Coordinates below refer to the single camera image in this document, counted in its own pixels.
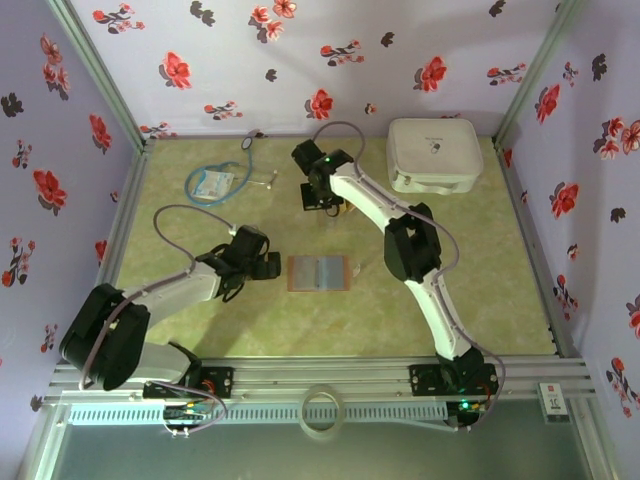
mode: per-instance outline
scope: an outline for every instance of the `white label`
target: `white label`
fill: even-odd
[[[569,415],[559,383],[540,383],[540,394],[547,415]]]
[[[207,200],[218,200],[224,197],[231,188],[233,173],[210,170],[205,170],[203,173],[203,177],[193,190],[193,195]]]

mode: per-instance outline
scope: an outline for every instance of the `clear tape roll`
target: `clear tape roll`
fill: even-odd
[[[307,408],[307,405],[311,400],[317,397],[326,397],[331,400],[336,407],[338,408],[338,412],[336,414],[336,420],[329,428],[326,429],[317,429],[312,427],[307,423],[304,418],[304,412]],[[346,409],[344,406],[344,402],[342,401],[342,397],[340,394],[336,392],[329,385],[314,385],[311,387],[302,397],[300,401],[300,406],[298,408],[298,421],[300,422],[300,427],[302,431],[306,433],[309,437],[314,440],[327,441],[336,436],[342,425],[344,424],[346,418]]]

